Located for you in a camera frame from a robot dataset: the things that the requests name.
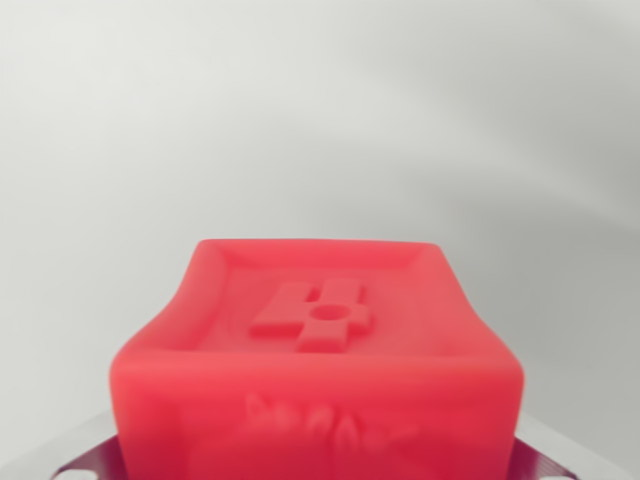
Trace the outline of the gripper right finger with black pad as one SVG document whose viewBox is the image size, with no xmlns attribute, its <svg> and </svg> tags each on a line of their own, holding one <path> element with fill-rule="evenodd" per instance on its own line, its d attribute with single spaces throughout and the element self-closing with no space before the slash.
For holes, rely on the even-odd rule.
<svg viewBox="0 0 640 480">
<path fill-rule="evenodd" d="M 630 474 L 531 415 L 521 414 L 509 479 L 629 479 Z"/>
</svg>

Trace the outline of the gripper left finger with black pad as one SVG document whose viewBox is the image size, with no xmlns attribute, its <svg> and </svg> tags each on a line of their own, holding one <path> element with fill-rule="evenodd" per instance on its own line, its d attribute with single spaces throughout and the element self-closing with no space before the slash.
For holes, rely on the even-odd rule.
<svg viewBox="0 0 640 480">
<path fill-rule="evenodd" d="M 104 412 L 54 441 L 50 479 L 127 479 L 113 415 Z"/>
</svg>

